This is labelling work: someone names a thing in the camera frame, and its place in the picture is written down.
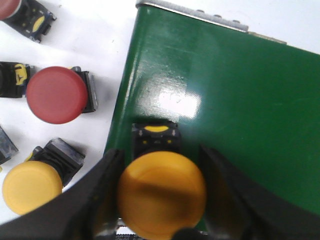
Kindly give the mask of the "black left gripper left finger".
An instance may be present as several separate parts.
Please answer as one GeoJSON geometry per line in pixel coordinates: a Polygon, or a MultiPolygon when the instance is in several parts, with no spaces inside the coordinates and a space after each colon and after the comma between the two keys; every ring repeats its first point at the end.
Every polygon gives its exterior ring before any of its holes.
{"type": "Polygon", "coordinates": [[[77,183],[45,205],[0,226],[2,240],[114,240],[124,151],[108,150],[77,183]]]}

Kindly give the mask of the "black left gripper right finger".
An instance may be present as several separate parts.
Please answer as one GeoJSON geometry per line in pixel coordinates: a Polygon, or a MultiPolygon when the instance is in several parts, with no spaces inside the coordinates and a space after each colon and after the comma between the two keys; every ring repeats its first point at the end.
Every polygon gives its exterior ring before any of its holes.
{"type": "Polygon", "coordinates": [[[318,240],[320,217],[276,196],[213,148],[200,146],[207,203],[204,222],[214,240],[318,240]]]}

